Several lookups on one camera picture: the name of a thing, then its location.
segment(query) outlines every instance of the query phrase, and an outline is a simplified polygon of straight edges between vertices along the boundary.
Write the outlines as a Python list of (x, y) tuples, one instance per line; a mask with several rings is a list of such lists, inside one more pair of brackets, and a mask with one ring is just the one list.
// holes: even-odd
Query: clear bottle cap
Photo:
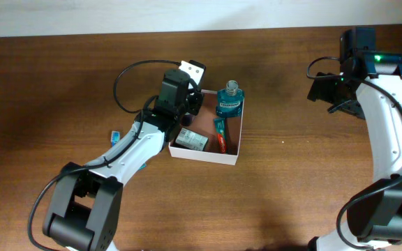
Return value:
[(238, 83), (235, 80), (229, 80), (226, 84), (226, 93), (230, 96), (235, 96), (238, 92)]

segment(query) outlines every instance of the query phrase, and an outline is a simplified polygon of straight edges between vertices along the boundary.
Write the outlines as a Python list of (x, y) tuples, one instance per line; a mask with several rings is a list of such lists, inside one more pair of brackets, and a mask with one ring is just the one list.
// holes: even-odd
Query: mouthwash bottle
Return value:
[(243, 110), (244, 91), (238, 89), (237, 81), (230, 80), (226, 84), (226, 89), (218, 91), (216, 94), (218, 105), (216, 115), (222, 118), (241, 116)]

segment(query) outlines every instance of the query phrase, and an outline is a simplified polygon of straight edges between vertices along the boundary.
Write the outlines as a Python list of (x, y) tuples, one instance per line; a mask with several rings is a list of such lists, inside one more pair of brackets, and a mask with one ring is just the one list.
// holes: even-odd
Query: white backdrop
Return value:
[(0, 0), (0, 36), (402, 24), (402, 0)]

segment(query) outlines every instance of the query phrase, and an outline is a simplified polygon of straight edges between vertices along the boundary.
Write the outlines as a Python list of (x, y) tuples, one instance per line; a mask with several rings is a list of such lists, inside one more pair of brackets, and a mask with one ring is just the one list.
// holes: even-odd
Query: cardboard box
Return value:
[(202, 90), (202, 92), (204, 93), (204, 101), (200, 112), (193, 123), (185, 128), (209, 138), (205, 150), (193, 151), (185, 149), (175, 144), (173, 140), (168, 146), (170, 154), (176, 158), (235, 165), (240, 149), (244, 102), (241, 116), (226, 119), (226, 147), (228, 153), (221, 154), (214, 124), (214, 119), (218, 118), (215, 111), (218, 102), (216, 91)]

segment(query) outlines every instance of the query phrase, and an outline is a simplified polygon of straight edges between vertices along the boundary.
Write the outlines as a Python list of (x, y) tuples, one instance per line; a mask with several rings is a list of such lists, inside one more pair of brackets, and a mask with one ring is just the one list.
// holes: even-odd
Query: table surface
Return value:
[[(313, 59), (338, 55), (348, 28), (0, 38), (0, 250), (35, 250), (26, 224), (40, 190), (67, 162), (108, 150), (111, 130), (130, 129), (134, 116), (116, 106), (112, 83), (144, 59), (202, 62), (204, 89), (237, 80), (246, 92), (241, 148), (235, 166), (168, 149), (152, 158), (124, 190), (120, 250), (302, 250), (295, 246), (329, 233), (342, 205), (372, 182), (371, 147), (365, 121), (306, 99), (305, 74)], [(402, 53), (402, 25), (376, 31), (379, 50)], [(171, 67), (125, 75), (122, 103), (141, 107)], [(50, 196), (34, 236), (60, 248), (40, 230)]]

